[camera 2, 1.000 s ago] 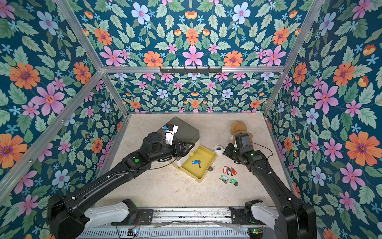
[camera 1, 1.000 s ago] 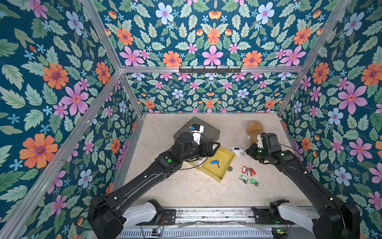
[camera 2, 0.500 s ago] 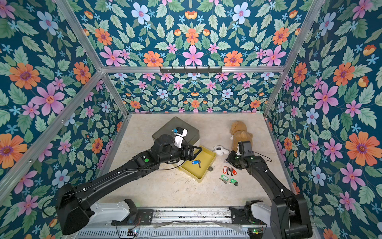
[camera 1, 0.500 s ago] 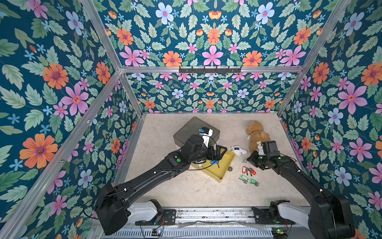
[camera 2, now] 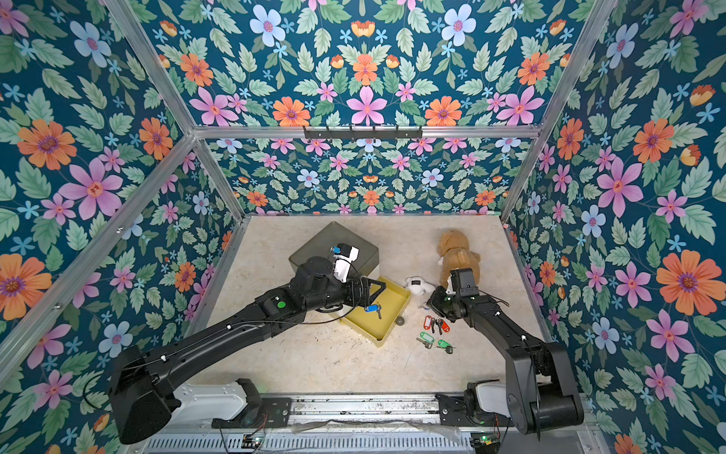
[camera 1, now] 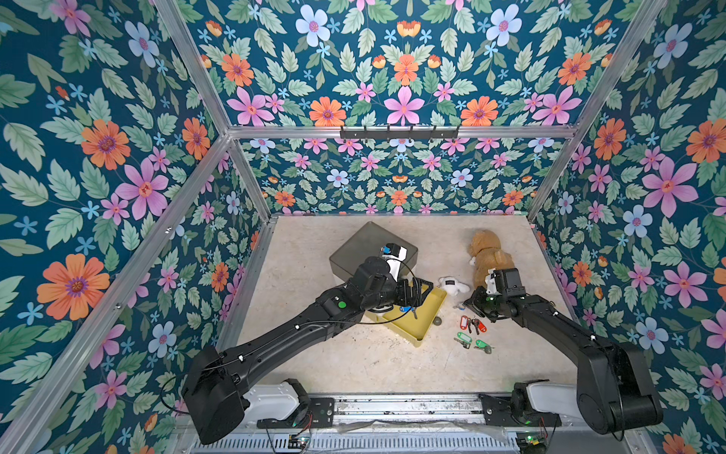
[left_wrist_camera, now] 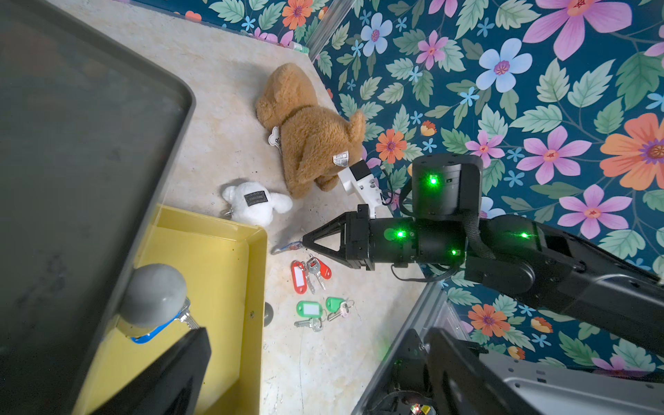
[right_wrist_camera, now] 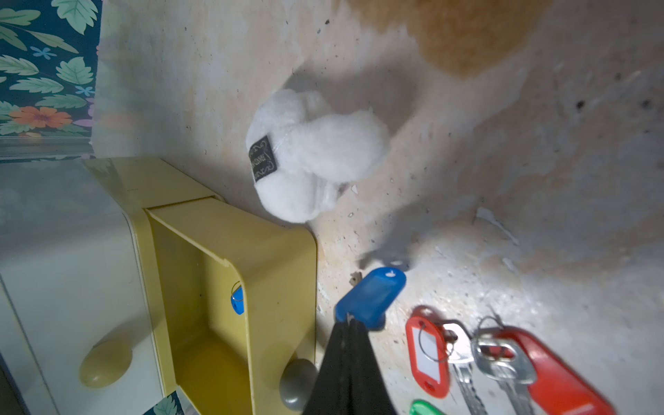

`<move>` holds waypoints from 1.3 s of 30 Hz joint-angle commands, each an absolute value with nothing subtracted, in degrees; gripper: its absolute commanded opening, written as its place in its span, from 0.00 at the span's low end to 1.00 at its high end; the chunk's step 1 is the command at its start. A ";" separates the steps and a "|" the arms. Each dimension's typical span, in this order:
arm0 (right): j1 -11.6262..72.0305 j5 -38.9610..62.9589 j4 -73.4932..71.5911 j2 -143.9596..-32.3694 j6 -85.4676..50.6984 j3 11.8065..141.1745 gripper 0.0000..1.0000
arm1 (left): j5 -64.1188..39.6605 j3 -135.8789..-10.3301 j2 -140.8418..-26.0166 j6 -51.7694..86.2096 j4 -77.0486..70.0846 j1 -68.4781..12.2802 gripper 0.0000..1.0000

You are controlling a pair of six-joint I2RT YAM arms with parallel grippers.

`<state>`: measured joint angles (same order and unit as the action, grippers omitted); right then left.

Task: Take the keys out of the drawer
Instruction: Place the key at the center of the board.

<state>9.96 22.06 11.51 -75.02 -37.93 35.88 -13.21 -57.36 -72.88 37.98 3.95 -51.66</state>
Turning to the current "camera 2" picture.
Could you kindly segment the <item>yellow drawer cabinet base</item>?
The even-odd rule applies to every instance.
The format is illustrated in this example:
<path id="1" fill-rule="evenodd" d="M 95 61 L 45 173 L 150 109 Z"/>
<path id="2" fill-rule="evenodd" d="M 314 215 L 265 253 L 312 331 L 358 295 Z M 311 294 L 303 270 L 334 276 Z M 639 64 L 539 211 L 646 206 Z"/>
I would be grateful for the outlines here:
<path id="1" fill-rule="evenodd" d="M 386 289 L 375 299 L 374 308 L 356 308 L 342 319 L 342 323 L 376 347 L 382 347 L 396 327 L 396 320 L 403 316 L 411 293 L 383 276 L 378 281 L 384 283 Z"/>

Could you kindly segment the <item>blue tag key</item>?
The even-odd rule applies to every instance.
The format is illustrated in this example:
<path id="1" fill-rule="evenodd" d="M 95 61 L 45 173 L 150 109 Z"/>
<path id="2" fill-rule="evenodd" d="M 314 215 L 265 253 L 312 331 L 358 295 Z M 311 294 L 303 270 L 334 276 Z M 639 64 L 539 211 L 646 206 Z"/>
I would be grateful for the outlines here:
<path id="1" fill-rule="evenodd" d="M 382 319 L 382 308 L 379 305 L 370 305 L 364 308 L 366 313 L 375 314 L 376 317 L 381 320 Z"/>

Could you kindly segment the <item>green tag key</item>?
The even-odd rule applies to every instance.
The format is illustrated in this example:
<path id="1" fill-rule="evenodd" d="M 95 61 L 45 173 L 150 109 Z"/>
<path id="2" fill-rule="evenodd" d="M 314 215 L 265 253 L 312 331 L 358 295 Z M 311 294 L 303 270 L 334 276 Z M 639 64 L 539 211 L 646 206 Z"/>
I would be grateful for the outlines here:
<path id="1" fill-rule="evenodd" d="M 452 355 L 454 353 L 454 347 L 449 342 L 446 342 L 446 340 L 438 340 L 437 347 L 444 350 L 444 352 L 448 355 Z"/>
<path id="2" fill-rule="evenodd" d="M 434 343 L 436 342 L 435 338 L 427 332 L 420 333 L 417 338 L 417 341 L 421 342 L 425 346 L 426 349 L 432 349 L 434 346 Z"/>

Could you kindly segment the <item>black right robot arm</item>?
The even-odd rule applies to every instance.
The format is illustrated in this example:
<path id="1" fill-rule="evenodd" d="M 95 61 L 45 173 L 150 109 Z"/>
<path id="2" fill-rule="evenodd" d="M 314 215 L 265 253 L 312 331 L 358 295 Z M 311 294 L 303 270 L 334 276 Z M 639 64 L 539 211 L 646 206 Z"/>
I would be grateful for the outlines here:
<path id="1" fill-rule="evenodd" d="M 559 342 L 525 331 L 499 302 L 476 285 L 474 271 L 450 272 L 451 287 L 437 287 L 428 305 L 440 317 L 463 320 L 484 335 L 505 361 L 503 381 L 480 382 L 474 398 L 482 412 L 510 418 L 523 434 L 541 434 L 584 422 L 572 362 Z"/>

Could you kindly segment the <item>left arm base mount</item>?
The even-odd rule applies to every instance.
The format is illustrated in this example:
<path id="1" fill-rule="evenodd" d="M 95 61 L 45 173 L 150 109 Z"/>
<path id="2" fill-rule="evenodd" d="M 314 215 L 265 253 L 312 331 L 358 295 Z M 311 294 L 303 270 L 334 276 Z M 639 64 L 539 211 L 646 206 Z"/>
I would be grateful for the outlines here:
<path id="1" fill-rule="evenodd" d="M 292 399 L 263 395 L 247 378 L 224 385 L 187 383 L 174 397 L 181 407 L 172 412 L 170 427 L 202 429 L 284 428 L 291 416 Z"/>

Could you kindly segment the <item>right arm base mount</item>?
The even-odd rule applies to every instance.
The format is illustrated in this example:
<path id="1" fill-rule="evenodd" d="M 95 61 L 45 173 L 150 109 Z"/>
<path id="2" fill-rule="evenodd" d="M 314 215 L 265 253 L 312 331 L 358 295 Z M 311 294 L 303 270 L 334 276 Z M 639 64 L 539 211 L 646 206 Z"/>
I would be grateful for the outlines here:
<path id="1" fill-rule="evenodd" d="M 435 393 L 443 426 L 513 427 L 507 389 L 497 379 L 469 382 L 463 393 Z"/>

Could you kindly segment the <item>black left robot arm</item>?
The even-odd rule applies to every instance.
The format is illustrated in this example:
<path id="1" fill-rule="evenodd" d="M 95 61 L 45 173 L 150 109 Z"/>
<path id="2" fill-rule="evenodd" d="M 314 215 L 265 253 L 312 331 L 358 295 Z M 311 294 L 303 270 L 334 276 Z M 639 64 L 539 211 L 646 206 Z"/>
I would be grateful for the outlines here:
<path id="1" fill-rule="evenodd" d="M 123 350 L 115 359 L 108 393 L 119 441 L 133 445 L 161 431 L 183 406 L 175 391 L 208 367 L 302 325 L 310 311 L 368 308 L 386 287 L 365 276 L 341 281 L 329 259 L 311 257 L 289 283 L 211 327 L 147 352 L 137 346 Z"/>

